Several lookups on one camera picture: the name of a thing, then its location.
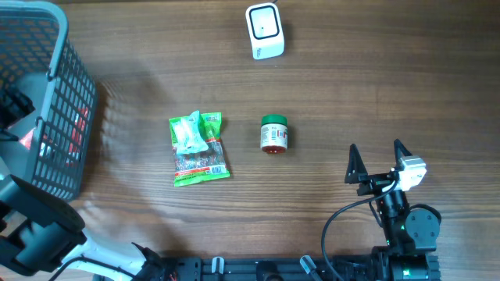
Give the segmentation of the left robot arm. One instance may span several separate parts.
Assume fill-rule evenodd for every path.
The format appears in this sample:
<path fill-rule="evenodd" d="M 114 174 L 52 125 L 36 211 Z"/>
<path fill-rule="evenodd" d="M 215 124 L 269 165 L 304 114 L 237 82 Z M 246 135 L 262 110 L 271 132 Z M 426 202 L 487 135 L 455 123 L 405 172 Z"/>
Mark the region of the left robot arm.
<path fill-rule="evenodd" d="M 22 275 L 65 270 L 89 272 L 95 280 L 163 280 L 165 265 L 151 249 L 120 243 L 89 231 L 65 201 L 37 189 L 1 165 L 1 229 L 10 215 L 23 215 L 1 235 L 1 264 Z"/>

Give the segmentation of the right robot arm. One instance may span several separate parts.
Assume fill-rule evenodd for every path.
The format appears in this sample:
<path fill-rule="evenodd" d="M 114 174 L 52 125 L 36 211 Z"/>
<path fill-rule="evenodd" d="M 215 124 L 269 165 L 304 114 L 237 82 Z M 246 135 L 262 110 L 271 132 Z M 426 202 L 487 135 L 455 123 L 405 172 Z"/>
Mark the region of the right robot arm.
<path fill-rule="evenodd" d="M 427 173 L 425 161 L 400 140 L 394 141 L 395 167 L 370 175 L 355 144 L 349 148 L 345 182 L 359 186 L 359 196 L 373 196 L 370 210 L 384 231 L 386 244 L 370 254 L 341 258 L 337 264 L 350 280 L 437 280 L 441 214 L 429 205 L 410 205 L 406 193 Z"/>

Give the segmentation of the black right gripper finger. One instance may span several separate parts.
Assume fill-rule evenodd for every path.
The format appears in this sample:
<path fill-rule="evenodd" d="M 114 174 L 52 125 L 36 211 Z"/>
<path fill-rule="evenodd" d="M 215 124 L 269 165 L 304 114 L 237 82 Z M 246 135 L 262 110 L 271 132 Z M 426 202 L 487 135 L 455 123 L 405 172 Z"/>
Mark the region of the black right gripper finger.
<path fill-rule="evenodd" d="M 368 180 L 368 172 L 356 144 L 349 147 L 348 166 L 345 174 L 345 183 L 355 184 Z"/>
<path fill-rule="evenodd" d="M 394 140 L 394 151 L 395 151 L 395 164 L 397 166 L 400 166 L 399 160 L 401 158 L 413 155 L 399 139 Z"/>

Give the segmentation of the green lid jar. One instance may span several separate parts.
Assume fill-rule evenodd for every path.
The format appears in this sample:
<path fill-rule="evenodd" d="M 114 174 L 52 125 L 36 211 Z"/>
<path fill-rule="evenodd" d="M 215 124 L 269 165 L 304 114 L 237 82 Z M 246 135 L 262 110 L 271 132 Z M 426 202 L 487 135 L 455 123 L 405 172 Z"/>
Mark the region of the green lid jar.
<path fill-rule="evenodd" d="M 280 154 L 288 149 L 288 120 L 285 116 L 270 114 L 262 117 L 260 148 L 268 154 Z"/>

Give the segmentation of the red stick packet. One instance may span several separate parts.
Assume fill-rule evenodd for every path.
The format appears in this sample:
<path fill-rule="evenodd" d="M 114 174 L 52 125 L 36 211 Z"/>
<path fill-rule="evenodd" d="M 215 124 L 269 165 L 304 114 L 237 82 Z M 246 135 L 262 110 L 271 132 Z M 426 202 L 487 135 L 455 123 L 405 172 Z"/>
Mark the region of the red stick packet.
<path fill-rule="evenodd" d="M 65 166 L 70 167 L 74 166 L 74 163 L 76 161 L 81 161 L 81 150 L 80 148 L 77 147 L 78 145 L 83 144 L 83 133 L 85 133 L 87 129 L 87 122 L 86 118 L 89 116 L 89 110 L 88 107 L 83 107 L 78 109 L 79 113 L 75 113 L 74 115 L 74 125 L 71 128 L 71 140 L 63 140 L 63 137 L 55 137 L 55 140 L 52 137 L 48 137 L 48 135 L 45 133 L 43 136 L 43 140 L 48 141 L 50 145 L 53 144 L 54 147 L 59 146 L 59 144 L 62 143 L 63 149 L 67 150 L 68 155 L 66 160 L 65 160 Z M 25 134 L 22 138 L 18 140 L 20 144 L 22 144 L 27 150 L 30 150 L 31 144 L 32 144 L 32 139 L 34 135 L 34 128 L 30 130 L 27 134 Z M 41 150 L 39 152 L 39 156 L 45 157 L 45 158 L 51 158 L 54 159 L 55 157 L 55 151 L 52 151 L 52 148 L 49 147 L 48 145 L 42 143 L 41 145 Z"/>

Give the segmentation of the teal translucent packet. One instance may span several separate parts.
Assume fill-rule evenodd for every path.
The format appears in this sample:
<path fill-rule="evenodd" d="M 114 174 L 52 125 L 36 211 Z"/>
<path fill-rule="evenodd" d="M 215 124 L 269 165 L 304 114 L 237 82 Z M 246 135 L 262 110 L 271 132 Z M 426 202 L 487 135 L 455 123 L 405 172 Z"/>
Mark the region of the teal translucent packet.
<path fill-rule="evenodd" d="M 209 149 L 200 133 L 200 118 L 200 111 L 194 111 L 170 124 L 177 140 L 178 155 L 195 154 Z"/>

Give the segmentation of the green snack bag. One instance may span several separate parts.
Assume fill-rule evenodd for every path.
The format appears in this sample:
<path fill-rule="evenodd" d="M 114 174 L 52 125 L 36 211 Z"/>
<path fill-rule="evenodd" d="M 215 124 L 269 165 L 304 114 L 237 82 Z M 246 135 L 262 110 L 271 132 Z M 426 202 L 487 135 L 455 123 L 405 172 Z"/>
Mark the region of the green snack bag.
<path fill-rule="evenodd" d="M 195 154 L 178 155 L 176 153 L 177 140 L 170 124 L 183 116 L 174 117 L 169 120 L 175 164 L 173 180 L 175 187 L 218 180 L 230 176 L 220 139 L 222 114 L 220 112 L 200 112 L 200 114 L 200 133 L 209 149 Z"/>

